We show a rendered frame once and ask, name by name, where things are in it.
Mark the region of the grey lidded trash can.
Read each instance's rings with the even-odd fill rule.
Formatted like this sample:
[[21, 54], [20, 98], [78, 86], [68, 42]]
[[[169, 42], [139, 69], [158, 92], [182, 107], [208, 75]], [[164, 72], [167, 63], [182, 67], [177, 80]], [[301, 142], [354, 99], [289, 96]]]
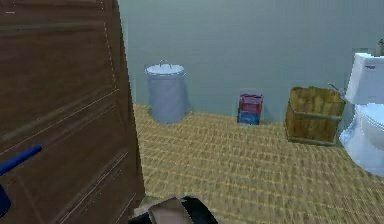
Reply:
[[185, 114], [185, 68], [160, 60], [145, 69], [152, 118], [163, 124], [180, 121]]

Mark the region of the red and blue box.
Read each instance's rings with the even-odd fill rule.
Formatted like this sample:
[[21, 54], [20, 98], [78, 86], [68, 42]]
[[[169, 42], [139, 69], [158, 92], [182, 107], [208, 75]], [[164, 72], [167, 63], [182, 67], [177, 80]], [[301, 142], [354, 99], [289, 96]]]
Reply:
[[260, 123], [264, 97], [257, 94], [241, 94], [238, 104], [237, 122], [249, 125]]

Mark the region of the brown and black bag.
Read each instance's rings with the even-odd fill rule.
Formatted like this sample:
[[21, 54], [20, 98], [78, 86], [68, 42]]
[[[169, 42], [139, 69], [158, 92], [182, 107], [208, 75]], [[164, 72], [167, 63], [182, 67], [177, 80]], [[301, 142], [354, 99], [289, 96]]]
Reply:
[[219, 224], [208, 207], [197, 197], [175, 196], [142, 205], [134, 210], [127, 224]]

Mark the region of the wooden slatted basket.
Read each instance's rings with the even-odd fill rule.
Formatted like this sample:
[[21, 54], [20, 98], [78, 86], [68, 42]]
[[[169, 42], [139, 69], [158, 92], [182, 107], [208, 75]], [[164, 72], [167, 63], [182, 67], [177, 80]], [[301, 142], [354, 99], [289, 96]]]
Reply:
[[344, 107], [345, 101], [335, 90], [292, 87], [284, 123], [287, 140], [334, 146]]

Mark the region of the brown wooden room door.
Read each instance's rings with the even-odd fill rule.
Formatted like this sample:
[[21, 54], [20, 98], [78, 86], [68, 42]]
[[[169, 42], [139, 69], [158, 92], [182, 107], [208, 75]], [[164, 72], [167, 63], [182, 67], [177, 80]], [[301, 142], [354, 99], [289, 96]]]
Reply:
[[127, 224], [145, 190], [118, 0], [0, 0], [0, 224]]

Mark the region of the white toilet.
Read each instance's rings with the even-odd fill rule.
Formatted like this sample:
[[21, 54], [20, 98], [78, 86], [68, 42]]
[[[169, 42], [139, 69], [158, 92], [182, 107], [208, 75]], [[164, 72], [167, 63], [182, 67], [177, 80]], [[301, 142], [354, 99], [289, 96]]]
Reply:
[[384, 56], [356, 53], [344, 98], [354, 107], [339, 140], [363, 170], [384, 177]]

